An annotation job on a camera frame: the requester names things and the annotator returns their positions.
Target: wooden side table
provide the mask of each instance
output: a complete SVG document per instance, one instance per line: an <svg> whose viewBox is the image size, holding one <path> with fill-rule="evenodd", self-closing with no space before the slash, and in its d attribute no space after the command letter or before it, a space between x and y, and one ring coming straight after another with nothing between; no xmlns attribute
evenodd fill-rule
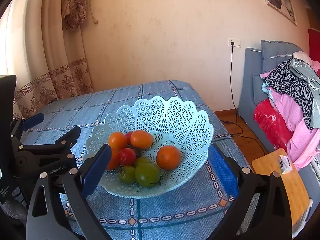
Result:
<svg viewBox="0 0 320 240"><path fill-rule="evenodd" d="M257 174L270 175L273 171L281 174L280 155L287 155L282 148L253 160L252 166ZM287 174L281 174L281 178L287 191L292 224L294 225L309 206L309 196L299 173L293 165L292 167L292 171Z"/></svg>

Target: blue gripper pad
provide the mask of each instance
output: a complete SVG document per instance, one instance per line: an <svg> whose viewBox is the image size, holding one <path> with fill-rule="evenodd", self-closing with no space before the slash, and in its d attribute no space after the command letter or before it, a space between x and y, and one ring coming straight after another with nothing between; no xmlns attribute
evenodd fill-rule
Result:
<svg viewBox="0 0 320 240"><path fill-rule="evenodd" d="M84 198L93 194L110 160L111 148L108 144L103 144L94 157L86 159L82 164L80 170L85 170L85 172L81 174L80 178L81 194Z"/></svg>
<svg viewBox="0 0 320 240"><path fill-rule="evenodd" d="M223 153L219 151L221 151L219 148L216 149L213 145L210 145L208 161L219 177L225 191L236 198L239 194L238 179L223 158Z"/></svg>
<svg viewBox="0 0 320 240"><path fill-rule="evenodd" d="M42 114L42 113L36 114L28 119L24 119L22 121L21 129L23 131L26 131L26 130L36 126L37 124L42 123L43 120L44 120L44 114Z"/></svg>

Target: table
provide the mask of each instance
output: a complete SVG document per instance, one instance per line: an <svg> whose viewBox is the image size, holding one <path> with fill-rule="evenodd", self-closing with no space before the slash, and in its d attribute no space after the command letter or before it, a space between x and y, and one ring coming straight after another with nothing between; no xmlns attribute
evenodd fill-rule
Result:
<svg viewBox="0 0 320 240"><path fill-rule="evenodd" d="M94 126L103 124L106 115L116 112L119 107L133 106L138 99L151 99L153 96L161 96L165 100L176 96L183 101L194 102L198 111L206 111L213 125L212 143L216 143L226 156L234 158L240 167L249 167L230 134L199 94L190 84L177 80L114 88L54 101L40 109L44 121L24 131L21 142L24 145L54 143L77 125L81 134L71 151L80 166L87 153L85 141ZM82 234L65 195L60 197L72 229ZM98 186L86 200L114 240L149 240L159 236L161 240L205 240L220 223L234 197L227 194L219 176L206 162L191 180L161 196L121 198ZM247 213L248 219L242 223L240 231L248 227L257 202L258 196L255 195Z"/></svg>
<svg viewBox="0 0 320 240"><path fill-rule="evenodd" d="M281 174L279 156L287 155L281 148L263 157L252 161L252 166L257 174L270 175L277 171ZM309 196L296 168L287 174L281 174L285 190L287 191L292 224L294 225L309 206Z"/></svg>

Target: red tomato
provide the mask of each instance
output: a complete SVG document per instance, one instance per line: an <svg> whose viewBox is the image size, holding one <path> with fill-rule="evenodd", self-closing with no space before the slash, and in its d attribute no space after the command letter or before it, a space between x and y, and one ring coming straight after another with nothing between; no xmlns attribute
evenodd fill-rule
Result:
<svg viewBox="0 0 320 240"><path fill-rule="evenodd" d="M127 143L128 143L128 145L130 145L131 144L131 135L132 135L132 133L133 133L133 131L131 131L131 132L127 132L126 134L125 134L125 136L126 136L126 138L127 138Z"/></svg>
<svg viewBox="0 0 320 240"><path fill-rule="evenodd" d="M123 166L127 166L127 165L130 166L134 164L137 158L135 151L130 148L122 149L119 152L119 156L120 156L120 164Z"/></svg>

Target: white plastic basket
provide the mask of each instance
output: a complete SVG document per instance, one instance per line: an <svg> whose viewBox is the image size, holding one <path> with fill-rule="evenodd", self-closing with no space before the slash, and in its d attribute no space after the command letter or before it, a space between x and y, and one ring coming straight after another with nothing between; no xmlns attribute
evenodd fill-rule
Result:
<svg viewBox="0 0 320 240"><path fill-rule="evenodd" d="M163 171L161 185L143 188L138 184L122 183L116 172L106 171L100 180L110 194L127 198L148 198L171 191L191 179L208 158L208 147L213 136L213 126L205 111L197 111L191 101L172 97L168 101L162 97L150 100L139 99L134 106L121 106L116 113L105 117L103 125L92 129L86 140L88 154L84 160L93 157L109 135L115 131L127 133L145 130L153 135L154 143L141 156L156 162L156 154L163 145L175 145L181 152L181 165L173 171Z"/></svg>

